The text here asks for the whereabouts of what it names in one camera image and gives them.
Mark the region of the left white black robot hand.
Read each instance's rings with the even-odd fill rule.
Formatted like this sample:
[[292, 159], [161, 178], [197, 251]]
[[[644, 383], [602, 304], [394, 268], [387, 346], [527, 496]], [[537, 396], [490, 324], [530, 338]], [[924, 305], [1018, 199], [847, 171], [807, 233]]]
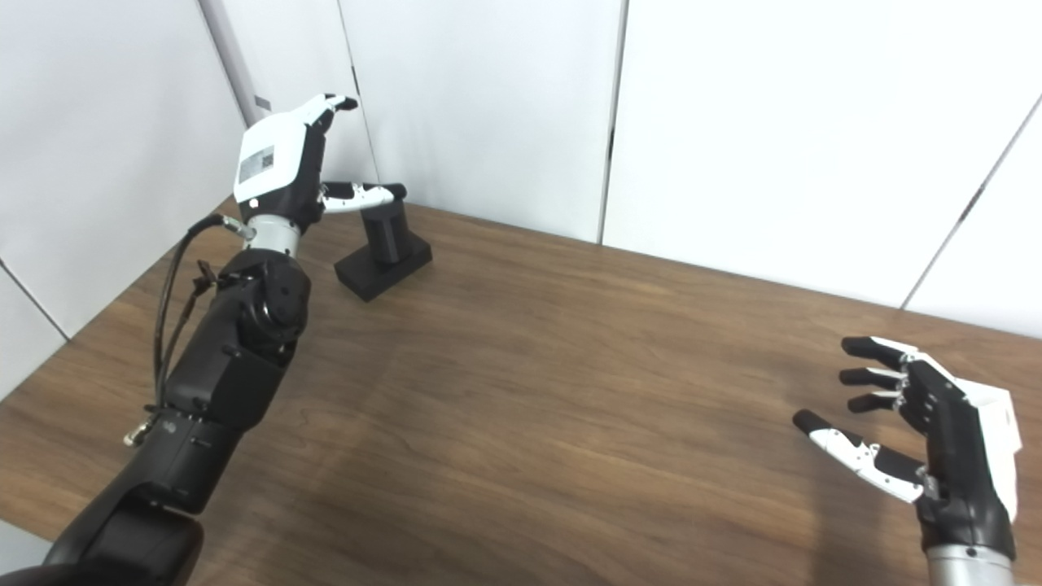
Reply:
[[357, 108], [345, 95], [320, 94], [246, 130], [232, 195], [246, 224], [247, 250], [297, 257], [300, 240], [324, 214], [349, 214], [405, 200], [402, 184], [324, 182], [326, 133], [338, 112]]

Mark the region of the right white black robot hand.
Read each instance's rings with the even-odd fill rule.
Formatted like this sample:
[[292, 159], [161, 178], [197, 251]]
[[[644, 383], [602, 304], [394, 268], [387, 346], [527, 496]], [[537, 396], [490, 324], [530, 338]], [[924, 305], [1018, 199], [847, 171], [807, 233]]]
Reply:
[[914, 505], [933, 585], [1014, 585], [1018, 515], [1016, 457], [1021, 434], [1011, 393], [960, 379], [916, 346], [876, 336], [850, 336], [846, 355], [878, 367], [842, 370], [855, 414], [885, 409], [926, 441], [917, 460], [834, 426], [810, 409], [792, 420], [819, 449], [889, 496]]

